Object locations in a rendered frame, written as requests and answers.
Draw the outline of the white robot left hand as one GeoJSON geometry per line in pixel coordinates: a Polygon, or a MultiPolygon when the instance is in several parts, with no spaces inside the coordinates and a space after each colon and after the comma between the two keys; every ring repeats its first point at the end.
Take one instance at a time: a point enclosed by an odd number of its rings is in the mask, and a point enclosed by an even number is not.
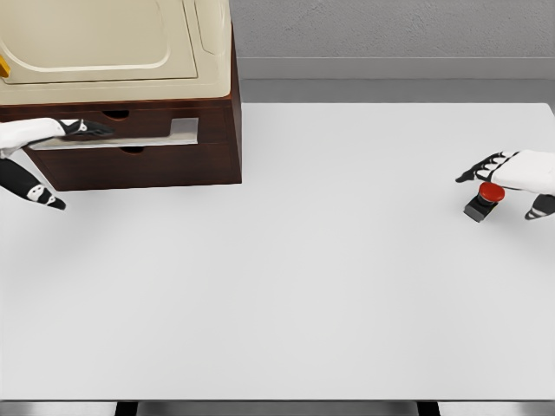
{"type": "Polygon", "coordinates": [[[84,119],[34,118],[0,123],[0,187],[24,200],[64,211],[66,204],[10,155],[28,144],[53,138],[113,133],[112,127],[84,119]]]}

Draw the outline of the beige moulded cabinet top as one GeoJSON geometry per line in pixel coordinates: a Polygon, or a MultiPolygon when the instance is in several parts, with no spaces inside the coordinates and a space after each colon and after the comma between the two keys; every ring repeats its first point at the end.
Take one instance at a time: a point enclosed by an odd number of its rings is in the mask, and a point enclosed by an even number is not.
{"type": "Polygon", "coordinates": [[[0,0],[0,106],[219,98],[228,0],[0,0]]]}

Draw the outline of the brown drawer with large front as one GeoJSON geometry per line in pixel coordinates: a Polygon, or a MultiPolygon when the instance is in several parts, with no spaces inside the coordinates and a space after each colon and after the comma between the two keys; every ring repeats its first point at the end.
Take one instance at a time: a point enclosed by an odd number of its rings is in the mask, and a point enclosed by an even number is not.
{"type": "Polygon", "coordinates": [[[242,181],[241,124],[225,117],[200,121],[201,142],[194,145],[26,150],[57,191],[87,191],[242,181]]]}

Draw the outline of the brown drawer with narrow front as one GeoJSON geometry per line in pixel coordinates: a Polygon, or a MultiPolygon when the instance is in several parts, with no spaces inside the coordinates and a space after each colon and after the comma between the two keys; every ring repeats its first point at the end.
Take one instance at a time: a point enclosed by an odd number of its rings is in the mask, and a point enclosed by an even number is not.
{"type": "Polygon", "coordinates": [[[165,109],[116,109],[95,111],[64,111],[40,107],[17,107],[0,110],[0,121],[24,120],[39,117],[55,119],[85,119],[99,122],[115,130],[113,139],[154,138],[170,135],[171,124],[177,119],[197,119],[200,144],[226,143],[234,129],[227,123],[225,111],[220,108],[165,108],[165,109]]]}

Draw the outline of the red button switch grey base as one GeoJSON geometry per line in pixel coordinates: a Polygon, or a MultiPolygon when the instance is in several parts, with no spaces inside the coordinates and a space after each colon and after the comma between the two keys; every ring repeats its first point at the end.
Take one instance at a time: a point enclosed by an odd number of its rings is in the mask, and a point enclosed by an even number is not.
{"type": "Polygon", "coordinates": [[[476,195],[465,205],[463,213],[473,221],[480,223],[505,198],[503,187],[494,183],[483,182],[476,195]]]}

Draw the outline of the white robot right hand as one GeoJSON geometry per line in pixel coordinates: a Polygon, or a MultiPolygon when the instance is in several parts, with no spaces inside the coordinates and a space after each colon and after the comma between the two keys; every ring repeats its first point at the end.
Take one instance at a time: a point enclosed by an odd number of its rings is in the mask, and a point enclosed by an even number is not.
{"type": "Polygon", "coordinates": [[[555,214],[555,153],[533,150],[494,153],[464,171],[455,182],[471,180],[535,194],[525,214],[528,221],[555,214]]]}

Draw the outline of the dark brown wooden cabinet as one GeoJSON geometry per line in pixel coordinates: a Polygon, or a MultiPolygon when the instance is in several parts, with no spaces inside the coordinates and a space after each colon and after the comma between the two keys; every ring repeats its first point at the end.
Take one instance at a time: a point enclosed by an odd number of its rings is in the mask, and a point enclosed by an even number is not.
{"type": "MultiPolygon", "coordinates": [[[[238,85],[237,60],[235,45],[232,41],[232,73],[231,90],[226,96],[219,98],[196,98],[196,99],[168,99],[149,101],[114,101],[114,102],[74,102],[64,104],[35,104],[0,106],[0,110],[15,110],[17,107],[31,109],[40,107],[56,108],[59,112],[64,111],[95,111],[116,109],[165,109],[165,108],[209,108],[215,107],[225,111],[226,117],[241,124],[241,100],[238,85]]],[[[38,167],[27,155],[28,148],[32,150],[75,150],[91,148],[121,148],[132,152],[142,146],[170,146],[170,145],[194,145],[199,144],[197,119],[177,119],[171,124],[170,135],[154,138],[127,138],[113,139],[113,134],[108,136],[94,135],[72,135],[53,138],[45,141],[35,142],[15,151],[10,159],[32,173],[41,182],[48,182],[38,167]]]]}

